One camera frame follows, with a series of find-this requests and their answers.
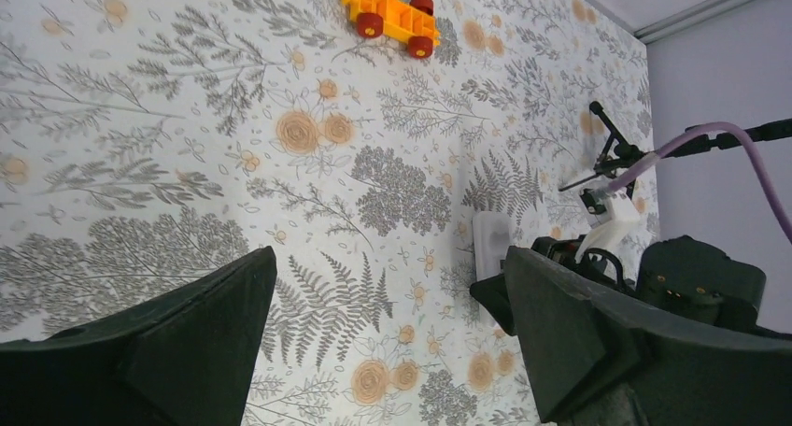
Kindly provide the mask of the black tripod mic stand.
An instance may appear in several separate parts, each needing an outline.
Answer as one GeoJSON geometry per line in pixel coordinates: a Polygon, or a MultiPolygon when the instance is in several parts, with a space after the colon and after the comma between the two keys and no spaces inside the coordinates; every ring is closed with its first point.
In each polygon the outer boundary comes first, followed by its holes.
{"type": "MultiPolygon", "coordinates": [[[[583,185],[595,178],[607,177],[616,178],[618,169],[627,169],[642,159],[646,152],[638,146],[631,144],[616,128],[611,119],[605,114],[604,108],[598,101],[593,101],[588,106],[589,113],[596,115],[604,124],[609,132],[601,153],[596,157],[593,164],[593,174],[587,177],[580,177],[570,183],[563,183],[559,187],[560,192],[566,192],[572,188],[583,185]]],[[[788,138],[791,136],[791,120],[768,122],[757,127],[745,130],[750,138],[755,142],[774,141],[788,138]]],[[[733,149],[739,146],[738,139],[730,133],[720,133],[714,137],[699,135],[684,145],[678,146],[673,150],[669,157],[681,158],[708,152],[712,149],[733,149]]]]}

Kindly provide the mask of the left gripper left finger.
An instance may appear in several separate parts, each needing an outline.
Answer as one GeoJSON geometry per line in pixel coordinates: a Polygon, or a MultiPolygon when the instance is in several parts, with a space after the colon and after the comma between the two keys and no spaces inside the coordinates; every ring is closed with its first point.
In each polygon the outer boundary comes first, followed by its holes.
{"type": "Polygon", "coordinates": [[[238,425],[275,291],[259,248],[116,314],[1,347],[5,425],[238,425]]]}

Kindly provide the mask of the floral table mat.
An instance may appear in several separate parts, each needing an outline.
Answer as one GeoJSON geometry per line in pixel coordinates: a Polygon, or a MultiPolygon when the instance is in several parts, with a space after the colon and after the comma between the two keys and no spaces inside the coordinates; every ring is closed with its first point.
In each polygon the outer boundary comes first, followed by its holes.
{"type": "Polygon", "coordinates": [[[271,247],[246,425],[538,424],[472,221],[584,233],[561,187],[592,101],[650,147],[646,49],[583,0],[432,1],[416,60],[340,0],[1,0],[2,340],[271,247]]]}

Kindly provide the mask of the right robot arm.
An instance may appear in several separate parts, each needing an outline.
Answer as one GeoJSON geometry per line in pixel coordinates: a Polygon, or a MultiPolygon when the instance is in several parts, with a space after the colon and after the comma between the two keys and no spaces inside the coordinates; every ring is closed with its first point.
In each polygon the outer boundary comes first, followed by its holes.
{"type": "Polygon", "coordinates": [[[554,239],[542,236],[531,250],[578,276],[674,315],[738,333],[788,341],[757,325],[765,273],[731,259],[722,249],[683,235],[649,246],[636,278],[604,248],[584,248],[586,236],[554,239]]]}

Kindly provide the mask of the orange toy car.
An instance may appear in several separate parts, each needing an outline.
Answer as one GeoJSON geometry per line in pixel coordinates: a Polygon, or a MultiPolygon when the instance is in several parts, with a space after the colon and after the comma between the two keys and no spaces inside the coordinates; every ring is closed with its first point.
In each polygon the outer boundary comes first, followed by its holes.
{"type": "Polygon", "coordinates": [[[429,59],[440,45],[433,0],[340,0],[340,4],[362,38],[396,40],[417,60],[429,59]]]}

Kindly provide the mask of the white remote control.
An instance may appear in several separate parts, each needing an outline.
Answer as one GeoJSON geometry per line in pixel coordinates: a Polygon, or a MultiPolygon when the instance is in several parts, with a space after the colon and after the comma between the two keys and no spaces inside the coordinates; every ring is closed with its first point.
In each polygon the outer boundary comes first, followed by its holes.
{"type": "Polygon", "coordinates": [[[473,216],[472,232],[475,281],[469,292],[479,304],[479,319],[487,327],[495,329],[499,324],[489,312],[482,284],[502,272],[502,262],[513,243],[511,219],[505,213],[482,211],[473,216]]]}

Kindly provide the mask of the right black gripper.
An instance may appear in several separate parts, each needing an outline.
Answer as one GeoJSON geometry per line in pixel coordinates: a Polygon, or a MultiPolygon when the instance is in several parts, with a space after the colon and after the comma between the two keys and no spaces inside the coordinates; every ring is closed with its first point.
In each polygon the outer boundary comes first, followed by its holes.
{"type": "MultiPolygon", "coordinates": [[[[572,270],[579,276],[629,296],[636,294],[635,282],[625,278],[622,262],[604,248],[583,250],[586,237],[558,240],[551,236],[538,237],[530,249],[572,270]]],[[[508,296],[504,274],[476,281],[470,295],[508,335],[516,336],[515,320],[508,296]]]]}

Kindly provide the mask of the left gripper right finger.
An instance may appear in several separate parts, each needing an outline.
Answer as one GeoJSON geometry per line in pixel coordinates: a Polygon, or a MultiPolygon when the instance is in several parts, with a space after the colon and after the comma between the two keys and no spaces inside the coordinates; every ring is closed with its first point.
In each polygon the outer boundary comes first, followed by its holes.
{"type": "Polygon", "coordinates": [[[791,344],[660,310],[510,247],[504,278],[539,418],[637,408],[648,425],[787,425],[791,344]]]}

